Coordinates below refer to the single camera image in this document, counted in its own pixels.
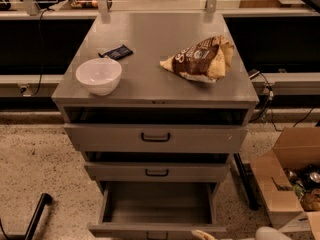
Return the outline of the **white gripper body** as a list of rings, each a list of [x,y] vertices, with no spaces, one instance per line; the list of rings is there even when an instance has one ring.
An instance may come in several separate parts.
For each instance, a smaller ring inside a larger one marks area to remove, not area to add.
[[[255,234],[256,240],[292,240],[287,235],[271,227],[260,227]]]

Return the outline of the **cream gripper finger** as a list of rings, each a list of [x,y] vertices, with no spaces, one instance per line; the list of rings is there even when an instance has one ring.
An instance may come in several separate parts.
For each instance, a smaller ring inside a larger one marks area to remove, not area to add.
[[[214,236],[202,230],[192,230],[191,233],[194,237],[197,237],[199,240],[217,240]]]

